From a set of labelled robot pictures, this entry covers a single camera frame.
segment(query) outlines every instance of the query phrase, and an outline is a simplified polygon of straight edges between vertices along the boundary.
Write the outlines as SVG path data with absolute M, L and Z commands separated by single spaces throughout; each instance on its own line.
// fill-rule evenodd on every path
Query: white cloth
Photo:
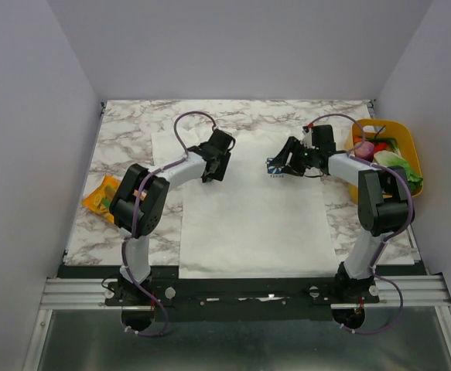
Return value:
M 152 135 L 155 163 L 176 157 L 169 134 Z M 267 159 L 288 135 L 257 130 L 234 136 L 223 182 L 197 179 L 184 186 L 179 276 L 334 275 L 337 259 L 320 180 L 267 173 Z

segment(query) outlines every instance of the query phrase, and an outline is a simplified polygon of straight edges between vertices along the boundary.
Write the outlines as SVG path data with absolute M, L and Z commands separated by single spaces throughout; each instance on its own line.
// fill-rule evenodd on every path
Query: yellow basket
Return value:
M 421 168 L 419 167 L 418 155 L 416 153 L 416 148 L 414 146 L 414 142 L 412 141 L 412 136 L 409 130 L 403 124 L 400 124 L 396 121 L 388 121 L 388 120 L 377 120 L 364 118 L 358 121 L 360 125 L 364 128 L 365 126 L 385 126 L 384 132 L 380 134 L 380 137 L 383 138 L 394 138 L 397 141 L 397 145 L 399 151 L 401 152 L 401 156 L 410 164 L 412 169 L 422 177 Z M 376 133 L 366 133 L 367 138 L 373 138 Z M 352 130 L 350 131 L 349 137 L 347 137 L 345 149 L 349 150 L 355 146 L 353 137 L 354 135 L 361 135 L 361 130 L 357 127 L 356 124 L 352 125 Z M 423 187 L 419 187 L 414 190 L 412 193 L 413 197 L 417 197 L 421 195 Z M 349 192 L 351 199 L 357 203 L 357 187 L 349 184 Z

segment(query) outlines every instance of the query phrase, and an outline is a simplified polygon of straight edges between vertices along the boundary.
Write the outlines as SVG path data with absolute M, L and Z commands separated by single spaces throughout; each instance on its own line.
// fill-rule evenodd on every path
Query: white wall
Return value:
M 428 0 L 49 0 L 103 98 L 374 98 Z
M 378 117 L 412 131 L 424 172 L 415 233 L 451 291 L 451 0 L 435 0 L 377 102 Z
M 0 370 L 22 368 L 60 263 L 99 103 L 44 0 L 0 0 Z

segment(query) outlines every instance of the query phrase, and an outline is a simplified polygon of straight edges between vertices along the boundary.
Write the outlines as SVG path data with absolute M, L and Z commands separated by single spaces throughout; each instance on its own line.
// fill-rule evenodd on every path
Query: white towel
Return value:
M 278 154 L 288 134 L 257 130 L 234 136 L 237 144 L 223 182 L 197 179 L 184 186 L 179 276 L 334 275 L 337 259 L 319 179 L 267 171 L 267 160 Z M 155 163 L 179 153 L 170 133 L 152 135 L 152 146 Z

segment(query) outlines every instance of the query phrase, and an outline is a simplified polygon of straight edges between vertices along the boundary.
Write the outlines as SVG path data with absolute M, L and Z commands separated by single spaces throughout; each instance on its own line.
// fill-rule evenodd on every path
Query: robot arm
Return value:
M 333 175 L 358 188 L 357 215 L 363 227 L 350 256 L 340 265 L 337 276 L 344 286 L 370 284 L 381 241 L 404 225 L 408 215 L 408 199 L 397 179 L 388 172 L 337 151 L 331 125 L 304 127 L 302 141 L 290 137 L 270 165 L 283 167 L 285 174 L 303 176 L 307 168 L 317 168 L 325 175 Z M 403 179 L 405 170 L 392 167 Z
M 198 146 L 188 148 L 186 161 L 161 171 L 145 184 L 145 198 L 139 203 L 135 238 L 127 243 L 127 261 L 138 282 L 143 282 L 150 274 L 148 261 L 149 234 L 158 225 L 165 206 L 166 195 L 172 189 L 201 178 L 203 182 L 221 181 L 224 178 L 231 157 L 231 143 L 235 142 L 229 134 L 215 129 L 210 139 Z M 139 164 L 129 167 L 110 205 L 114 223 L 120 228 L 123 237 L 131 235 L 137 190 L 142 180 L 165 165 L 144 168 Z M 122 276 L 130 281 L 126 268 L 121 268 Z

